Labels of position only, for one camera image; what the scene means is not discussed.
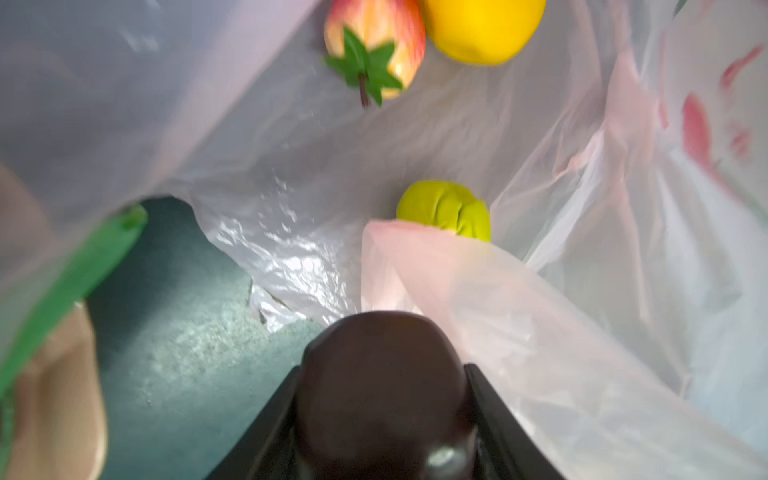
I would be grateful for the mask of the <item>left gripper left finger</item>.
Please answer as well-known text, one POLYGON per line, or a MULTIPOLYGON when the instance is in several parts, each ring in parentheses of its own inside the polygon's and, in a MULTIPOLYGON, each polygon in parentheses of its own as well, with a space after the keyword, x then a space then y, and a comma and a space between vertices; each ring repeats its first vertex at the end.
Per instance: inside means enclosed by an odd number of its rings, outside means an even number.
POLYGON ((293 427, 300 369, 294 367, 207 480, 298 479, 293 427))

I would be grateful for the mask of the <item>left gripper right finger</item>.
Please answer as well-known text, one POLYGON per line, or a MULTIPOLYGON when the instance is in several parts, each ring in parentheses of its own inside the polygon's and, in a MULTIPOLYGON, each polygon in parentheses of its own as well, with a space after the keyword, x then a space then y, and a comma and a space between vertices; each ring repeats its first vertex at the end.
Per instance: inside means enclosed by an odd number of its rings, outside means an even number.
POLYGON ((563 480, 475 364, 464 371, 477 425, 473 479, 563 480))

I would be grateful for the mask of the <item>dark purple plum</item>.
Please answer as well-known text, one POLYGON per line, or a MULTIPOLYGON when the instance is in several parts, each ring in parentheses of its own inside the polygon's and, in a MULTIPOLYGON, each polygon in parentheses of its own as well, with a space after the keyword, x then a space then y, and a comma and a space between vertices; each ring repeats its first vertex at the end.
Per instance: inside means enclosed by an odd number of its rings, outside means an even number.
POLYGON ((301 479, 469 479, 477 427, 463 365, 430 319, 346 317, 305 349, 293 427, 301 479))

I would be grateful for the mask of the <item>pink plastic bag peach print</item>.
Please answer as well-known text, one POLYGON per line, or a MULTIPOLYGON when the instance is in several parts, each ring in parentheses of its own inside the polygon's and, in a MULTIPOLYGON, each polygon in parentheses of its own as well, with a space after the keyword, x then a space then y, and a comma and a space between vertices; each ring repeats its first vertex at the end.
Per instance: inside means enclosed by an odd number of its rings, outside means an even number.
POLYGON ((432 317, 569 479, 767 475, 767 5, 551 1, 364 110, 323 1, 1 5, 1 356, 54 271, 187 202, 279 329, 432 317), (492 240, 396 219, 463 185, 492 240))

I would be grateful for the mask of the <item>pink dragon fruit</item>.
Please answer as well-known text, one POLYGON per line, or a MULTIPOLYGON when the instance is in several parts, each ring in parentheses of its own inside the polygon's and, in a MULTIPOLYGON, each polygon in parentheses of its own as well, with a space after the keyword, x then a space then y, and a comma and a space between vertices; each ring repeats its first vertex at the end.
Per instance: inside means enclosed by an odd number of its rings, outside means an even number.
POLYGON ((106 219, 72 252, 53 281, 23 318, 1 356, 1 392, 6 393, 29 359, 41 347, 63 317, 86 299, 121 263, 148 222, 139 204, 106 219))

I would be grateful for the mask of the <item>yellow lemon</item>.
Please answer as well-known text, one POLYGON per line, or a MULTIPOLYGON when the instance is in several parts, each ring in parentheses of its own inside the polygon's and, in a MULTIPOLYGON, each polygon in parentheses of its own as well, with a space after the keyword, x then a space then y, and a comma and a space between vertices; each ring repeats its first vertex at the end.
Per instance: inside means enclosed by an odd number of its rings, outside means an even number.
POLYGON ((449 58, 470 65, 499 65, 530 41, 545 0, 424 0, 427 35, 449 58))

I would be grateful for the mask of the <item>red yellow strawberry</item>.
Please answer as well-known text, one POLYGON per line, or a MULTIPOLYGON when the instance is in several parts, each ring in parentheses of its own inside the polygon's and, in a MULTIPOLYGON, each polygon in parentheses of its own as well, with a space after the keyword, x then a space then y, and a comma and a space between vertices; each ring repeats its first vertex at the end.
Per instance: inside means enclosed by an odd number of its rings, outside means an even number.
POLYGON ((326 65, 381 106, 411 85, 425 55, 426 31, 412 0, 335 0, 323 28, 326 65))

